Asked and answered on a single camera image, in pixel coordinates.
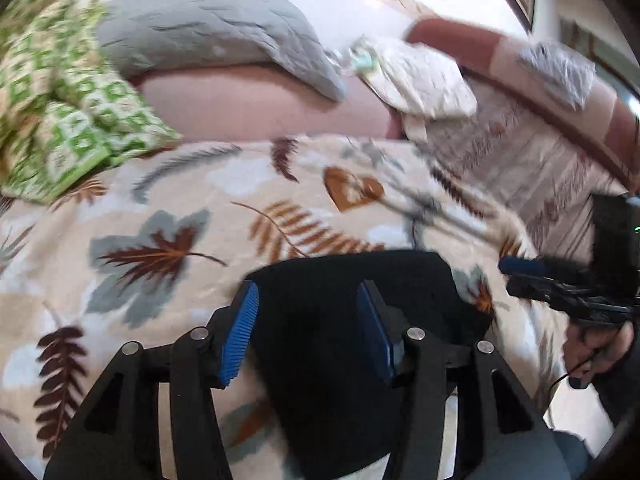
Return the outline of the person's right hand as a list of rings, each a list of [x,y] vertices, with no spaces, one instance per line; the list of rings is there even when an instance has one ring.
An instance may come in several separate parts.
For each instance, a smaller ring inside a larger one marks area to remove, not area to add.
[[[631,349],[634,324],[620,327],[585,326],[570,322],[565,333],[563,356],[570,385],[583,389],[593,378],[610,370]]]

